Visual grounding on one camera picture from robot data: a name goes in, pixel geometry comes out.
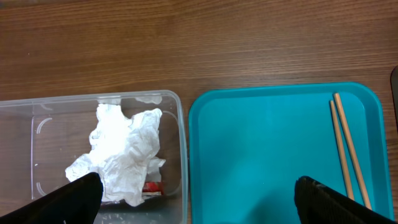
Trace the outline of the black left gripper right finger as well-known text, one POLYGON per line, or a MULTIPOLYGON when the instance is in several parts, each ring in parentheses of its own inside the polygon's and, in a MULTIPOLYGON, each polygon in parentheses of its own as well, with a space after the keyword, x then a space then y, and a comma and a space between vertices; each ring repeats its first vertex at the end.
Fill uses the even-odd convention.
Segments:
POLYGON ((301 224, 397 224, 309 176, 295 183, 301 224))

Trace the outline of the red wrapper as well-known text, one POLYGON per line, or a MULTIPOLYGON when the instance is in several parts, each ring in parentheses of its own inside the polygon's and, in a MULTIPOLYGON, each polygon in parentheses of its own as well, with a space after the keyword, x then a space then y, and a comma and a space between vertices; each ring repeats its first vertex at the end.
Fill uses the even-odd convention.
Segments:
POLYGON ((154 197, 164 194, 164 186, 162 182, 146 182, 142 189, 142 195, 146 197, 154 197))

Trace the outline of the wooden chopstick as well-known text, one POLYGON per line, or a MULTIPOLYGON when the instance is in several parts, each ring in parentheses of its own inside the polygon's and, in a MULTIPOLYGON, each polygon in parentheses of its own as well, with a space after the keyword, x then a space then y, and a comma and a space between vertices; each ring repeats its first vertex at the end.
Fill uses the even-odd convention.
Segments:
POLYGON ((330 109, 331 109, 331 117, 332 117, 334 132, 335 132, 336 144, 337 144, 337 148, 338 148, 338 155, 340 158, 341 170, 343 173, 343 180, 345 182, 346 194, 347 194, 348 198, 350 198, 351 200, 354 200, 354 193, 353 193, 351 178, 349 175, 349 169, 348 169, 348 165, 347 165, 347 161, 346 161, 346 154, 345 154, 345 148, 344 148, 344 144, 343 144, 343 138, 341 135, 338 116, 336 113, 336 106, 335 106, 335 103, 333 100, 331 100, 329 102, 329 104, 330 104, 330 109))
POLYGON ((369 199, 369 195, 368 195, 368 191, 367 191, 367 188, 366 188, 366 184, 365 184, 365 181, 364 181, 364 178, 363 178, 363 174, 362 174, 362 171, 361 171, 361 168, 360 168, 360 164, 359 164, 358 157, 357 157, 357 154, 356 154, 356 150, 355 150, 355 147, 354 147, 354 143, 353 143, 353 139, 352 139, 352 136, 351 136, 351 132, 349 130, 349 126, 348 126, 348 122, 347 122, 347 119, 346 119, 346 115, 345 115, 345 111, 344 111, 344 108, 343 108, 343 104, 342 104, 342 101, 341 101, 340 94, 339 93, 334 93, 333 97, 334 97, 334 102, 335 102, 338 114, 340 116, 340 121, 341 121, 341 124, 342 124, 342 127, 343 127, 343 132, 345 134, 346 143, 348 145, 349 153, 351 155, 351 160, 352 160, 352 163, 353 163, 353 167, 354 167, 354 171, 355 171, 355 174, 356 174, 356 178, 357 178, 357 182, 358 182, 358 185, 359 185, 359 189, 360 189, 361 195, 363 197, 363 202, 365 204, 365 207, 367 207, 368 209, 372 210, 371 201, 369 199))

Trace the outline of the white napkin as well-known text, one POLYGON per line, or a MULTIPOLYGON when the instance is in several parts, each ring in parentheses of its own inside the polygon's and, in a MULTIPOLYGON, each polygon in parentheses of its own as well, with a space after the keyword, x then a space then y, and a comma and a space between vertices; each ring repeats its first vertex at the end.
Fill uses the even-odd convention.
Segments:
POLYGON ((89 136, 91 151, 81 155, 65 169, 70 182, 96 172, 104 187, 102 202, 125 201, 132 207, 144 202, 142 192, 147 174, 160 168, 158 108, 124 116, 119 105, 100 104, 98 124, 89 136))

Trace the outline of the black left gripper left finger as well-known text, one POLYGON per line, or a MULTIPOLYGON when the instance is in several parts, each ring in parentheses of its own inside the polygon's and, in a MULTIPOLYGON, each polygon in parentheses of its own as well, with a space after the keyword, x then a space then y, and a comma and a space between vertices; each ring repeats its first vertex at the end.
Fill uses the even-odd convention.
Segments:
POLYGON ((101 206, 103 184, 96 172, 1 217, 1 223, 93 223, 101 206))

